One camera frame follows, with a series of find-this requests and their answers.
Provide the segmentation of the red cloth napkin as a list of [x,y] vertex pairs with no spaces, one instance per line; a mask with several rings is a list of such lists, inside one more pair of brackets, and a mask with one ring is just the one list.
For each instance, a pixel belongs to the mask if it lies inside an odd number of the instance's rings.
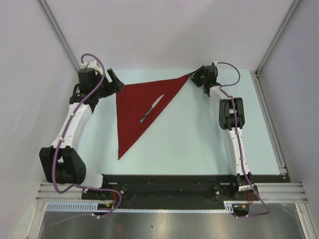
[[[188,76],[175,79],[135,83],[116,94],[118,159],[136,143],[184,86]],[[154,101],[164,94],[147,118],[140,120]]]

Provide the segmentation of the knife with dark handle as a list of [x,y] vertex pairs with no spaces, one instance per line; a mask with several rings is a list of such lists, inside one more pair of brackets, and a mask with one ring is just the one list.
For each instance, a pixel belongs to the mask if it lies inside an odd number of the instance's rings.
[[164,97],[164,94],[162,94],[161,96],[159,96],[154,103],[152,104],[151,108],[147,111],[147,113],[143,116],[143,118],[140,120],[140,123],[142,123],[147,116],[152,112],[152,110],[156,107],[156,105],[159,103],[159,101]]

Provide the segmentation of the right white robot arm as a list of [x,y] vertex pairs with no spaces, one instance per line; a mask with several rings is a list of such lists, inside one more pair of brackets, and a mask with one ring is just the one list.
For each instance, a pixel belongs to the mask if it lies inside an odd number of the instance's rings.
[[[232,67],[238,74],[237,81],[224,85],[217,82],[218,65]],[[220,128],[229,136],[235,159],[234,182],[230,187],[230,195],[236,200],[241,200],[248,194],[248,191],[256,194],[252,173],[244,151],[243,126],[245,124],[245,114],[243,99],[241,97],[235,98],[225,91],[226,87],[235,86],[239,83],[241,80],[239,70],[227,62],[213,62],[211,65],[201,66],[189,73],[188,76],[197,87],[203,88],[206,95],[210,96],[211,93],[216,93],[220,98],[218,122]]]

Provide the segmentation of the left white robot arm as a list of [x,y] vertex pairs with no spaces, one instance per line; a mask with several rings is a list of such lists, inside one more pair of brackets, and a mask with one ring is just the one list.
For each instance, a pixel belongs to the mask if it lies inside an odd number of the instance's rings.
[[77,152],[85,125],[101,98],[121,91],[124,83],[108,69],[109,81],[101,70],[84,68],[78,71],[79,83],[69,100],[69,112],[57,138],[49,147],[41,148],[39,158],[47,182],[93,188],[99,199],[109,196],[110,186],[101,173],[87,169]]

